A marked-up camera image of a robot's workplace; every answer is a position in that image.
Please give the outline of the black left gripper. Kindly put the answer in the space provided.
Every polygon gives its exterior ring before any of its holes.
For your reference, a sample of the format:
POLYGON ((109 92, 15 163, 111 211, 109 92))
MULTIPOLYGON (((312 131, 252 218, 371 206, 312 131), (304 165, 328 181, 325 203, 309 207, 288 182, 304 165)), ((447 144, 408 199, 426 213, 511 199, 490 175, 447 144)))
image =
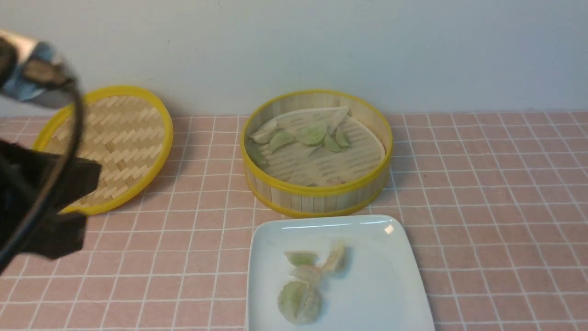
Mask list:
MULTIPOLYGON (((60 160, 52 154, 1 142, 1 249, 25 224, 31 207, 60 160)), ((97 189, 102 166, 75 158, 63 178, 44 201, 34 226, 15 254, 36 254, 50 260, 79 252, 85 244, 88 217, 81 211, 66 212, 72 203, 97 189)))

